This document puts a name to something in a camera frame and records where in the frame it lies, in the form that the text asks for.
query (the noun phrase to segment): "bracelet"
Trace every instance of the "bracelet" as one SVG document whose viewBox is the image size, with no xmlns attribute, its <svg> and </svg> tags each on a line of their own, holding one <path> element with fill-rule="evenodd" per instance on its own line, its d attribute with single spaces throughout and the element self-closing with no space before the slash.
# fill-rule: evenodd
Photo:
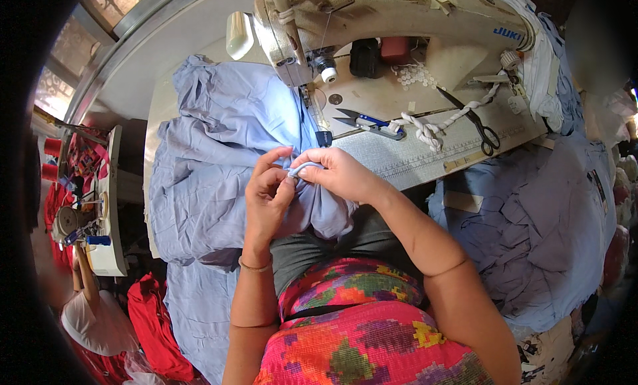
<svg viewBox="0 0 638 385">
<path fill-rule="evenodd" d="M 248 271 L 252 271 L 254 273 L 263 273 L 264 271 L 266 271 L 267 269 L 272 267 L 272 253 L 270 254 L 270 261 L 268 262 L 268 264 L 266 266 L 264 266 L 263 268 L 257 269 L 257 268 L 251 268 L 247 265 L 245 265 L 242 261 L 241 261 L 241 256 L 239 257 L 239 265 L 241 266 L 242 269 L 248 270 Z"/>
</svg>

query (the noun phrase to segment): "beige sewing machine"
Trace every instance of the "beige sewing machine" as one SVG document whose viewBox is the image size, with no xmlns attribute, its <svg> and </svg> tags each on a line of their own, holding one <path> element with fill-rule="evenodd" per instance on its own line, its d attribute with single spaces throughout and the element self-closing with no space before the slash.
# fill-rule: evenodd
<svg viewBox="0 0 638 385">
<path fill-rule="evenodd" d="M 228 19 L 227 49 L 235 59 L 250 49 L 242 44 L 253 42 L 250 20 L 243 13 Z M 291 87 L 318 74 L 334 82 L 334 54 L 365 38 L 427 38 L 426 67 L 451 91 L 495 75 L 509 64 L 501 62 L 504 52 L 527 51 L 535 41 L 527 20 L 499 0 L 255 0 L 252 21 L 272 67 Z"/>
</svg>

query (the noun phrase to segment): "woman's right hand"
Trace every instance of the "woman's right hand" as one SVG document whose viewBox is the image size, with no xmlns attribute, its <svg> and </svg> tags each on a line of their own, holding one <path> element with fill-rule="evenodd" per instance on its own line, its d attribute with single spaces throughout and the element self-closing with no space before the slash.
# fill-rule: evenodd
<svg viewBox="0 0 638 385">
<path fill-rule="evenodd" d="M 395 188 L 372 173 L 344 150 L 336 147 L 305 150 L 290 165 L 296 168 L 306 162 L 322 164 L 325 169 L 307 166 L 299 177 L 309 183 L 322 185 L 339 197 L 361 204 L 374 205 L 380 195 Z"/>
</svg>

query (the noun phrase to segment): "seamstress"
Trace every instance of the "seamstress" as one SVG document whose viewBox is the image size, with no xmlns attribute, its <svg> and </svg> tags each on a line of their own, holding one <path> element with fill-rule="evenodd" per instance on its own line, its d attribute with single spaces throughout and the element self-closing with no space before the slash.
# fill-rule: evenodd
<svg viewBox="0 0 638 385">
<path fill-rule="evenodd" d="M 83 248 L 73 247 L 73 293 L 55 275 L 40 278 L 47 303 L 60 314 L 62 327 L 84 349 L 115 356 L 139 349 L 131 320 L 106 290 L 99 291 Z"/>
<path fill-rule="evenodd" d="M 367 205 L 354 230 L 336 246 L 273 240 L 295 193 L 274 162 L 290 154 L 267 152 L 246 187 L 224 384 L 520 383 L 514 337 L 461 246 L 346 152 L 307 150 L 291 167 L 320 163 L 299 176 Z"/>
</svg>

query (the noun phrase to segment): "black-handled scissors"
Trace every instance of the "black-handled scissors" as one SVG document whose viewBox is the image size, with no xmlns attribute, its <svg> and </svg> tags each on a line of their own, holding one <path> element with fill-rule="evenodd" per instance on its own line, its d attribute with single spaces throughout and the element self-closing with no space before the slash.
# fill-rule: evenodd
<svg viewBox="0 0 638 385">
<path fill-rule="evenodd" d="M 449 102 L 453 103 L 454 106 L 457 107 L 458 109 L 465 108 L 464 103 L 458 101 L 450 93 L 443 90 L 441 87 L 437 87 L 436 89 L 445 98 L 447 98 Z M 498 135 L 494 133 L 494 130 L 490 129 L 487 126 L 483 126 L 483 122 L 480 121 L 479 116 L 476 115 L 476 112 L 474 112 L 473 110 L 470 109 L 470 111 L 466 113 L 465 116 L 467 116 L 468 119 L 472 123 L 474 123 L 474 125 L 477 127 L 477 130 L 479 132 L 478 134 L 480 135 L 481 139 L 483 139 L 483 142 L 481 142 L 481 145 L 480 145 L 481 150 L 483 150 L 483 154 L 487 155 L 488 157 L 491 157 L 492 155 L 494 155 L 494 150 L 498 150 L 499 148 L 501 148 L 501 139 L 499 139 Z"/>
</svg>

